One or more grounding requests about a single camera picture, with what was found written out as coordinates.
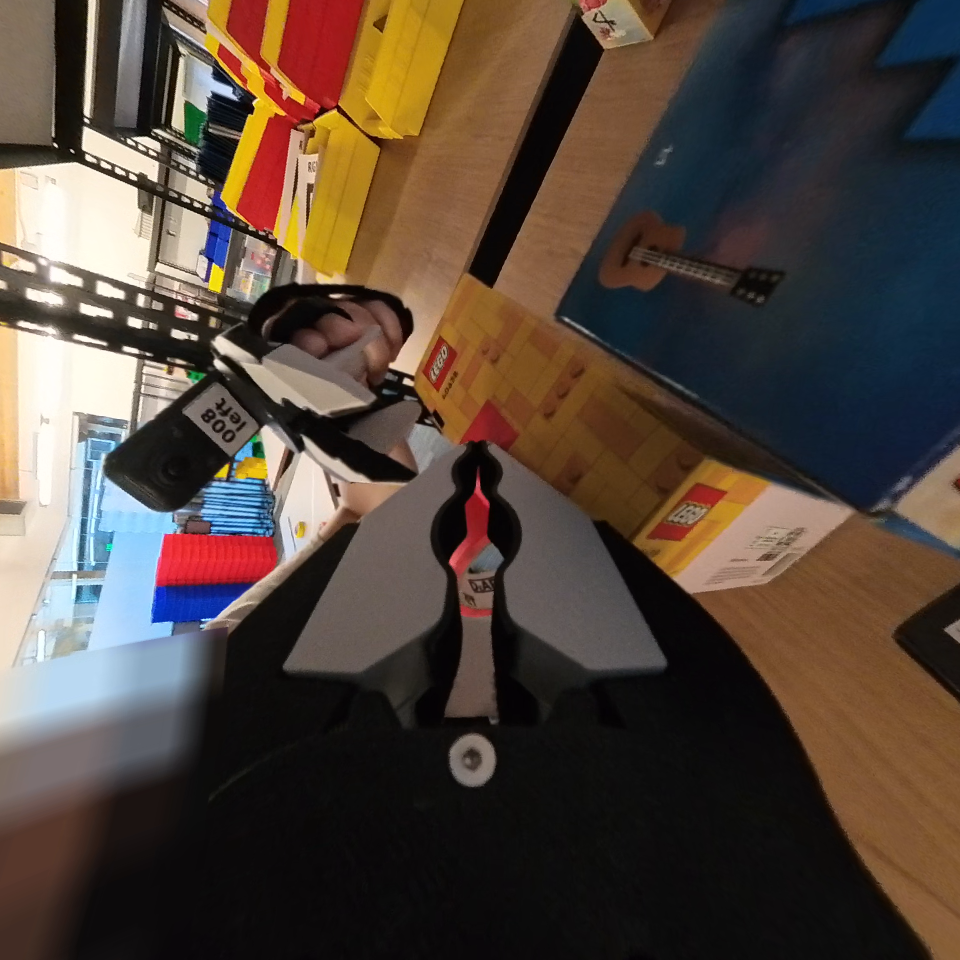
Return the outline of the stack of yellow red boxes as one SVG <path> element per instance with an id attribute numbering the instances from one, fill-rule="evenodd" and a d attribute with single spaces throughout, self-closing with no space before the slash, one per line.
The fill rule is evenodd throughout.
<path id="1" fill-rule="evenodd" d="M 207 50 L 251 97 L 226 210 L 323 278 L 349 267 L 381 144 L 425 124 L 462 1 L 216 1 Z"/>

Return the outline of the stack of blue bins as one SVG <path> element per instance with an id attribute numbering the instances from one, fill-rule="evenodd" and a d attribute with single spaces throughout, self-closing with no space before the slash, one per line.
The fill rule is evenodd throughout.
<path id="1" fill-rule="evenodd" d="M 217 618 L 251 586 L 251 583 L 158 585 L 153 592 L 150 622 L 181 623 Z"/>

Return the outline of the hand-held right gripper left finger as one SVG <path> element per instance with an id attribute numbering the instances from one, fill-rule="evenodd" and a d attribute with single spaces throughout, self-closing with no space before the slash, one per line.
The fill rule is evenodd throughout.
<path id="1" fill-rule="evenodd" d="M 287 675 L 377 691 L 423 723 L 482 718 L 482 618 L 462 618 L 449 566 L 478 476 L 475 448 L 454 447 L 359 522 Z"/>

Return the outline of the person's left hand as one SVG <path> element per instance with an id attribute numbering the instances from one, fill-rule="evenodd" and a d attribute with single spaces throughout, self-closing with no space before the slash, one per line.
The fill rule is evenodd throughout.
<path id="1" fill-rule="evenodd" d="M 413 332 L 408 311 L 397 311 L 381 299 L 340 301 L 335 310 L 316 314 L 306 326 L 294 331 L 289 342 L 306 354 L 324 359 L 353 347 L 370 331 L 374 333 L 362 344 L 361 366 L 354 378 L 367 386 L 377 386 Z"/>

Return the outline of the shelf with coloured bins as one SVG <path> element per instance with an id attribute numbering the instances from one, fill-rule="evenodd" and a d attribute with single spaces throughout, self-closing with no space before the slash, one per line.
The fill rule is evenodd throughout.
<path id="1" fill-rule="evenodd" d="M 158 181 L 188 200 L 158 198 L 150 269 L 174 290 L 251 305 L 289 266 L 264 234 L 236 229 L 221 191 L 254 100 L 219 61 L 166 15 L 169 66 L 162 118 L 151 136 L 162 160 Z"/>

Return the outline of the black flat device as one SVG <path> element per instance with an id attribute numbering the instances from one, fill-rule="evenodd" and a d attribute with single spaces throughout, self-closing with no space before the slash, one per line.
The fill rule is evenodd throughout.
<path id="1" fill-rule="evenodd" d="M 897 626 L 894 641 L 941 687 L 959 698 L 958 585 Z"/>

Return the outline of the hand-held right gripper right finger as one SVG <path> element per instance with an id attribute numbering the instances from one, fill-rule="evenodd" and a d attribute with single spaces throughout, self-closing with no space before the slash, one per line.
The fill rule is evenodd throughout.
<path id="1" fill-rule="evenodd" d="M 491 650 L 500 722 L 538 722 L 570 690 L 667 667 L 594 521 L 491 442 L 480 444 L 493 574 Z"/>

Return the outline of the blue guitar picture box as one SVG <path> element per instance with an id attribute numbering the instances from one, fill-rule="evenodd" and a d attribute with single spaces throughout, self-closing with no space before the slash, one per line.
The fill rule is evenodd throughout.
<path id="1" fill-rule="evenodd" d="M 558 306 L 864 512 L 958 439 L 958 2 L 727 2 Z M 598 273 L 643 211 L 783 274 L 750 306 Z"/>

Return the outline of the yellow brick pattern box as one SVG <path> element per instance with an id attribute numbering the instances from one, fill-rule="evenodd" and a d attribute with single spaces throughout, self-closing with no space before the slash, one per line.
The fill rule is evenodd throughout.
<path id="1" fill-rule="evenodd" d="M 690 594 L 765 584 L 853 514 L 680 426 L 639 374 L 468 274 L 414 384 L 445 438 L 498 445 Z"/>

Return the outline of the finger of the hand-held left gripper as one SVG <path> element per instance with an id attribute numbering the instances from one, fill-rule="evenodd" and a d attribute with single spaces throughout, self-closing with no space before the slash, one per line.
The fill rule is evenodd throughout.
<path id="1" fill-rule="evenodd" d="M 340 416 L 365 411 L 376 395 L 360 382 L 292 344 L 282 344 L 255 365 L 256 385 L 275 403 L 319 416 Z"/>
<path id="2" fill-rule="evenodd" d="M 416 470 L 390 452 L 406 439 L 418 417 L 413 401 L 337 416 L 305 412 L 299 437 L 314 462 L 340 481 L 409 482 Z"/>

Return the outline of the stack of red bins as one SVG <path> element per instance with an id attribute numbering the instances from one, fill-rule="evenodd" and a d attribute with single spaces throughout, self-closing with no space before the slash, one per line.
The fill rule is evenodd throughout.
<path id="1" fill-rule="evenodd" d="M 157 587 L 251 585 L 278 565 L 270 536 L 165 534 L 154 583 Z"/>

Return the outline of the small white flower box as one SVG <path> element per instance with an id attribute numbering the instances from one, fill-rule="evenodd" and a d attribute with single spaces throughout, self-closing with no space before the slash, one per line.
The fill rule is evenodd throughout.
<path id="1" fill-rule="evenodd" d="M 671 1 L 574 1 L 583 24 L 606 51 L 653 42 Z"/>

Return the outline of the red plastic piece with label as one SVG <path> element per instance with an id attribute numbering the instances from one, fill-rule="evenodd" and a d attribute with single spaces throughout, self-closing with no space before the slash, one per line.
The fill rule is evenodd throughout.
<path id="1" fill-rule="evenodd" d="M 462 618 L 489 618 L 494 610 L 496 576 L 502 555 L 489 536 L 490 501 L 479 476 L 463 512 L 465 536 L 448 565 L 457 580 Z"/>

